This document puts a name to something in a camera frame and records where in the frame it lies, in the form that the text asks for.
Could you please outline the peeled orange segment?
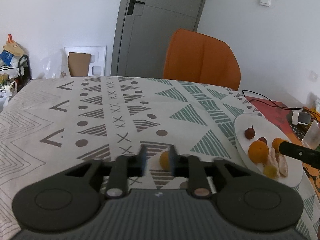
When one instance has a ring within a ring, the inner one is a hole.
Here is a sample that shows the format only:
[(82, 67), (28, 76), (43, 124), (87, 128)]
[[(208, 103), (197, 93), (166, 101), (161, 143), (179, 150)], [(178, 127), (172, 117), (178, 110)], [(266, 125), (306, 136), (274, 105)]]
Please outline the peeled orange segment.
[(279, 173), (283, 177), (287, 177), (289, 175), (289, 170), (288, 170), (288, 165), (287, 165), (287, 161), (286, 161), (285, 156), (283, 154), (277, 153), (276, 160), (278, 163)]

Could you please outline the yellow green plum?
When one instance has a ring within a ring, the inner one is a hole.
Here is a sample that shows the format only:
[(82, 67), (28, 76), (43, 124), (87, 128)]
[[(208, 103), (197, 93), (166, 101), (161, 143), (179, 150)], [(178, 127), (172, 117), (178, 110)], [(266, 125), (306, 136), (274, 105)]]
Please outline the yellow green plum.
[(279, 177), (278, 170), (273, 165), (266, 165), (263, 170), (263, 174), (270, 179), (277, 179)]

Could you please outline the large orange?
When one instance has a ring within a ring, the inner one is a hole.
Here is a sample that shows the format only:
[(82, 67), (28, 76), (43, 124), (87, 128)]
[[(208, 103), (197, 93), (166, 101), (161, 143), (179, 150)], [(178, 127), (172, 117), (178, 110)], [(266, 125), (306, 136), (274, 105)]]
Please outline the large orange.
[(263, 141), (257, 140), (250, 144), (248, 157), (255, 164), (265, 164), (268, 160), (269, 151), (268, 146)]

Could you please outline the dark red plum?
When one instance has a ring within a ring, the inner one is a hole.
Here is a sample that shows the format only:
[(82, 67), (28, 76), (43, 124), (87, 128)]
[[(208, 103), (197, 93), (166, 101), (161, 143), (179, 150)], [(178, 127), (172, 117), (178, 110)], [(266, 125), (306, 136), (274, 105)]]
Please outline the dark red plum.
[(265, 144), (267, 144), (267, 140), (266, 140), (265, 137), (260, 137), (258, 140), (264, 142)]

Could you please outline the small orange tangerine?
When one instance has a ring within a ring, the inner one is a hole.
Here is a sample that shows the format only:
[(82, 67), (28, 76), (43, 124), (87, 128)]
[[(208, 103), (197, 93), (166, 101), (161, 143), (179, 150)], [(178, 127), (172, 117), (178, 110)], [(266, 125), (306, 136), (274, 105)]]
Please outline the small orange tangerine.
[(165, 171), (170, 171), (170, 163), (169, 163), (169, 152), (163, 152), (159, 157), (159, 164), (161, 168)]

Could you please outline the clear plastic cup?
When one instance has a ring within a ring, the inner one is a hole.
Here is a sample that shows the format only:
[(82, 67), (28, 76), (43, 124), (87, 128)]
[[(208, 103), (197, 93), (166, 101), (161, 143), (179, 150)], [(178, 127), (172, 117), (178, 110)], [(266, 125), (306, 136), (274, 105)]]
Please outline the clear plastic cup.
[(313, 120), (309, 129), (307, 130), (304, 138), (302, 139), (302, 144), (304, 147), (315, 150), (320, 144), (320, 128), (319, 122)]

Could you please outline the small orange on plate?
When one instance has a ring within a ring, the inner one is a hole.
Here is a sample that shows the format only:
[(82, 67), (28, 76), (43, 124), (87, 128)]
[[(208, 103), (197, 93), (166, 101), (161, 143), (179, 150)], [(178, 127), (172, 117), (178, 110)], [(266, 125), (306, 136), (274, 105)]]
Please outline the small orange on plate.
[(284, 141), (287, 142), (287, 140), (282, 139), (282, 138), (275, 138), (275, 139), (272, 141), (272, 147), (274, 148), (274, 150), (275, 150), (276, 153), (279, 153), (279, 152), (280, 152), (280, 151), (279, 151), (279, 146), (280, 146), (280, 144), (281, 144), (282, 142), (284, 142)]

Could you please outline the peeled pomelo segment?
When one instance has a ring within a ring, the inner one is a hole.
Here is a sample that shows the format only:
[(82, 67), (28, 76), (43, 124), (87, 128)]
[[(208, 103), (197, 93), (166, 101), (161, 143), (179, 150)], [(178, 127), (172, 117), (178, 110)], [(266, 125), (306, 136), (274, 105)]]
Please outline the peeled pomelo segment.
[(276, 171), (279, 172), (278, 162), (276, 160), (276, 150), (274, 148), (270, 148), (267, 162), (264, 166), (273, 166), (276, 168)]

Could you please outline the red orange mat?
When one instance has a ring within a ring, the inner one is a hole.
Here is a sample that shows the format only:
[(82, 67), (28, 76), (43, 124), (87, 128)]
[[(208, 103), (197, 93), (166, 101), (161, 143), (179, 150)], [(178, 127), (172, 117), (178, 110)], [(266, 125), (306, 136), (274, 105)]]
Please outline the red orange mat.
[[(267, 99), (260, 99), (257, 96), (245, 96), (245, 98), (253, 104), (265, 118), (276, 125), (282, 132), (291, 140), (292, 143), (301, 145), (301, 140), (305, 135), (305, 128), (301, 125), (292, 125), (292, 113), (290, 110), (285, 110), (286, 106), (276, 101), (279, 107)], [(303, 163), (304, 171), (313, 186), (317, 197), (319, 198), (319, 170), (311, 165)]]

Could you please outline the red plum with stem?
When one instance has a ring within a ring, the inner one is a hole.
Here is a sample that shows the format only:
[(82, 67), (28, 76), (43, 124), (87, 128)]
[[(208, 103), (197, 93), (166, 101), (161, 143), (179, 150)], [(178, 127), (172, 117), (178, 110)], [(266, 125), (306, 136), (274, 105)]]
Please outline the red plum with stem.
[(255, 130), (254, 130), (253, 126), (246, 129), (244, 132), (244, 135), (245, 135), (245, 138), (248, 140), (253, 139), (255, 137)]

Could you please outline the white round plate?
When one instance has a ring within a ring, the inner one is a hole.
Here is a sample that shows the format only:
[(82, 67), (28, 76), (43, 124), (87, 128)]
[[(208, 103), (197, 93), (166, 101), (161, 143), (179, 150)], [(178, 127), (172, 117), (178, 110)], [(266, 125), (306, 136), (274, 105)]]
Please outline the white round plate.
[[(255, 137), (251, 140), (245, 138), (244, 132), (249, 127), (253, 126)], [(272, 141), (275, 138), (282, 138), (287, 141), (290, 139), (274, 124), (263, 117), (251, 113), (244, 113), (237, 116), (234, 120), (234, 136), (236, 148), (242, 158), (242, 161), (250, 170), (263, 174), (264, 164), (253, 163), (248, 157), (248, 148), (250, 144), (257, 141), (260, 137), (265, 137), (268, 148), (272, 147)], [(303, 177), (302, 162), (291, 157), (286, 157), (289, 175), (283, 177), (280, 175), (276, 181), (283, 183), (289, 187), (295, 187), (300, 184)]]

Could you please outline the white foam packaging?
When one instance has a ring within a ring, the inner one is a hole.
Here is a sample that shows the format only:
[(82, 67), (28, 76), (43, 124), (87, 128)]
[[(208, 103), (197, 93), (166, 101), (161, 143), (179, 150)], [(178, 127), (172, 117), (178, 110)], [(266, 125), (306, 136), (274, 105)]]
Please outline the white foam packaging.
[(71, 77), (104, 76), (107, 47), (65, 47)]

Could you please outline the brown cardboard piece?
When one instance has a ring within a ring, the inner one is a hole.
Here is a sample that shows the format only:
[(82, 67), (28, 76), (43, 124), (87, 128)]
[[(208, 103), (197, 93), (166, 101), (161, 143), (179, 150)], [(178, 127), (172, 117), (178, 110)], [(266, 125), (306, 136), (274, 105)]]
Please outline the brown cardboard piece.
[(90, 60), (90, 54), (70, 52), (68, 54), (68, 68), (71, 77), (87, 77)]

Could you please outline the orange chair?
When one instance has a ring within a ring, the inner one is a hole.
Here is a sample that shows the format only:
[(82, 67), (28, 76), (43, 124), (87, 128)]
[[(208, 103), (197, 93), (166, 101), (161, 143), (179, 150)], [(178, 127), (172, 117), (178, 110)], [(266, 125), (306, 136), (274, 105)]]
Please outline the orange chair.
[(201, 33), (178, 29), (167, 49), (163, 78), (238, 90), (241, 72), (228, 44)]

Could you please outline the grey door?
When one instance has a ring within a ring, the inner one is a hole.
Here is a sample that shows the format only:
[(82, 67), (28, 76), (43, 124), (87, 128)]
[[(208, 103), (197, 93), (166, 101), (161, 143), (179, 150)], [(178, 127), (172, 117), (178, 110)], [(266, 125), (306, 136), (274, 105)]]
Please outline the grey door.
[(161, 78), (171, 36), (177, 29), (196, 31), (205, 0), (120, 0), (111, 75)]

